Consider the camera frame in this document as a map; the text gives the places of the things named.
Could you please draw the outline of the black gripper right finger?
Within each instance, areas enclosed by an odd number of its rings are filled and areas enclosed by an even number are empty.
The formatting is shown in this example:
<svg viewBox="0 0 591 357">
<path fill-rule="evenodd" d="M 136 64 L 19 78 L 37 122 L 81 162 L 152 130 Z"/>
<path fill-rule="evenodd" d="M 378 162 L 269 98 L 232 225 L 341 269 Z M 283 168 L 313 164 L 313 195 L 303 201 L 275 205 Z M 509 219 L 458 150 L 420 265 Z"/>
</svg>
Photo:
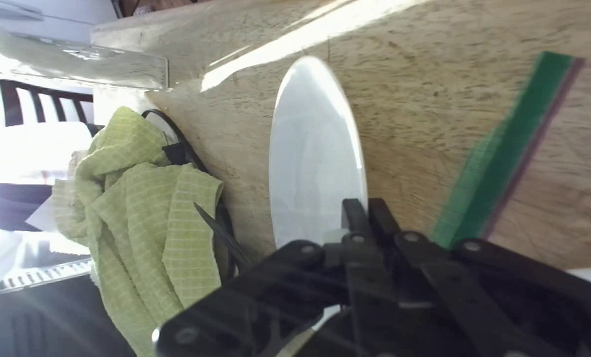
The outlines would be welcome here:
<svg viewBox="0 0 591 357">
<path fill-rule="evenodd" d="M 380 199 L 369 223 L 400 310 L 442 316 L 468 357 L 591 357 L 591 283 L 488 241 L 440 249 Z"/>
</svg>

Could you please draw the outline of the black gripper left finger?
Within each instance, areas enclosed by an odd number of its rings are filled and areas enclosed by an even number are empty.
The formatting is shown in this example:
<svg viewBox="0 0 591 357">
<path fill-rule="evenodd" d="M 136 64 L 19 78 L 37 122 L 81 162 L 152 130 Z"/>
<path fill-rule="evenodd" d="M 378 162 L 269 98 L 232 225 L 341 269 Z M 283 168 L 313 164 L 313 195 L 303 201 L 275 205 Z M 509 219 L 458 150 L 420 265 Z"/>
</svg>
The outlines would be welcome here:
<svg viewBox="0 0 591 357">
<path fill-rule="evenodd" d="M 271 357 L 347 296 L 343 243 L 293 241 L 152 332 L 154 357 Z"/>
</svg>

